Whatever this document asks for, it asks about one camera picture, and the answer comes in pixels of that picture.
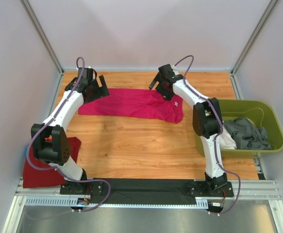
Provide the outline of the pink t-shirt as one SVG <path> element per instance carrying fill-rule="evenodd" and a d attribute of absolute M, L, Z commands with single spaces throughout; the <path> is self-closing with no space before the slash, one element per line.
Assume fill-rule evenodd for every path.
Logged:
<path fill-rule="evenodd" d="M 156 90 L 111 88 L 110 95 L 83 104 L 78 114 L 159 119 L 179 123 L 183 119 L 183 99 L 166 100 Z"/>

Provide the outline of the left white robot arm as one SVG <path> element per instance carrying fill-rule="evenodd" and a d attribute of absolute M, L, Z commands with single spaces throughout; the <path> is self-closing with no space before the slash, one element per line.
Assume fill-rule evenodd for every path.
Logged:
<path fill-rule="evenodd" d="M 57 107 L 41 124 L 31 127 L 30 146 L 33 156 L 63 174 L 66 181 L 61 194 L 90 195 L 91 184 L 86 181 L 84 169 L 71 156 L 71 146 L 66 135 L 67 127 L 78 109 L 85 103 L 109 95 L 102 75 L 91 68 L 79 68 L 78 76 L 65 87 Z"/>

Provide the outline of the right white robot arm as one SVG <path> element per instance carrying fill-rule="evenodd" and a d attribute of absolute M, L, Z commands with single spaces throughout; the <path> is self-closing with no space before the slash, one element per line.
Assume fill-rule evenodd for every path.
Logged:
<path fill-rule="evenodd" d="M 193 129 L 201 139 L 206 161 L 205 180 L 191 181 L 188 187 L 196 197 L 233 197 L 232 184 L 227 179 L 221 158 L 219 136 L 222 133 L 220 104 L 216 98 L 208 98 L 187 82 L 170 64 L 158 68 L 149 85 L 170 101 L 181 97 L 193 110 Z"/>

